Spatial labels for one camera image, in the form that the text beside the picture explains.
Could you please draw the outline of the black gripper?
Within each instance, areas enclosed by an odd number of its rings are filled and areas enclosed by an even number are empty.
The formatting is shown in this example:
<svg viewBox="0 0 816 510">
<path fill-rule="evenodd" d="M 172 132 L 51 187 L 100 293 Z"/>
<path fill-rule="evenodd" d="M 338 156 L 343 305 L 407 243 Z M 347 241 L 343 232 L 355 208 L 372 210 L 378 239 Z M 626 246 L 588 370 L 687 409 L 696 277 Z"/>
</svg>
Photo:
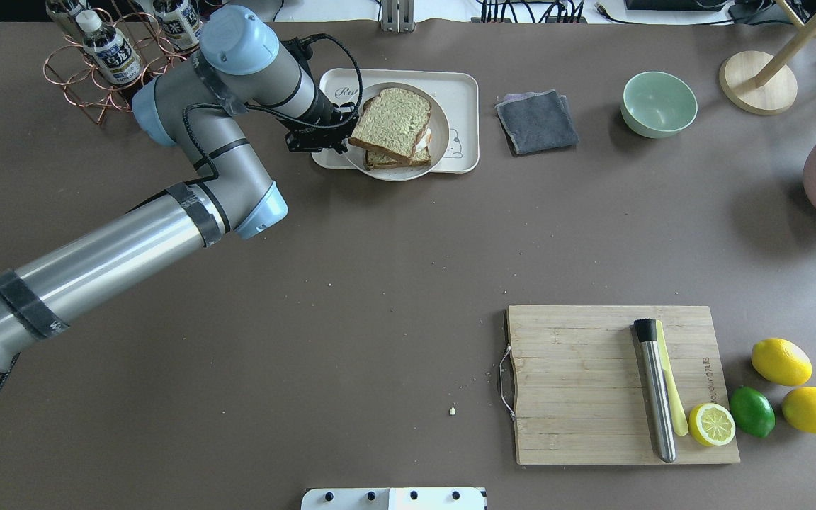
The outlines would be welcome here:
<svg viewBox="0 0 816 510">
<path fill-rule="evenodd" d="M 333 149 L 337 154 L 347 151 L 344 142 L 353 132 L 358 122 L 358 101 L 347 101 L 338 106 L 332 103 L 315 81 L 309 61 L 313 58 L 312 45 L 320 40 L 329 40 L 343 50 L 351 61 L 354 71 L 358 70 L 352 52 L 336 38 L 291 38 L 284 40 L 282 46 L 295 59 L 307 77 L 307 83 L 313 87 L 314 97 L 307 110 L 297 118 L 285 120 L 284 126 L 289 133 L 285 136 L 286 145 L 291 152 L 321 152 Z"/>
</svg>

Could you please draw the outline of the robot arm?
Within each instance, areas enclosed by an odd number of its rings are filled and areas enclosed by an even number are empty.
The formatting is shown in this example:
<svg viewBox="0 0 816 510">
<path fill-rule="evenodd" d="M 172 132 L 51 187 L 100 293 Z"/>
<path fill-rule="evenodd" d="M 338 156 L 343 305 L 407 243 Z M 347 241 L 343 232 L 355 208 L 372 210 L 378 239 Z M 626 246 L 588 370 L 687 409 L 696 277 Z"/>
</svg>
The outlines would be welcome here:
<svg viewBox="0 0 816 510">
<path fill-rule="evenodd" d="M 132 112 L 150 138 L 182 149 L 198 177 L 165 188 L 122 217 L 18 270 L 0 274 L 0 380 L 21 351 L 230 232 L 248 239 L 288 206 L 237 117 L 271 114 L 291 152 L 334 149 L 359 119 L 309 72 L 320 35 L 281 40 L 250 1 L 204 23 L 200 48 L 137 91 Z"/>
</svg>

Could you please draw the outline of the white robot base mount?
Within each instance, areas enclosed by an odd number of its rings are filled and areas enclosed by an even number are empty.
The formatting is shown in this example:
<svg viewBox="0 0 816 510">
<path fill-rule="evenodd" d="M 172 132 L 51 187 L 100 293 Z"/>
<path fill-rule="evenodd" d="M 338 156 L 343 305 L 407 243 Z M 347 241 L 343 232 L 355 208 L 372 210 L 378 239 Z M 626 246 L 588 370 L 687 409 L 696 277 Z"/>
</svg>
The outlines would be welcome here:
<svg viewBox="0 0 816 510">
<path fill-rule="evenodd" d="M 487 509 L 478 487 L 315 488 L 305 492 L 301 509 Z"/>
</svg>

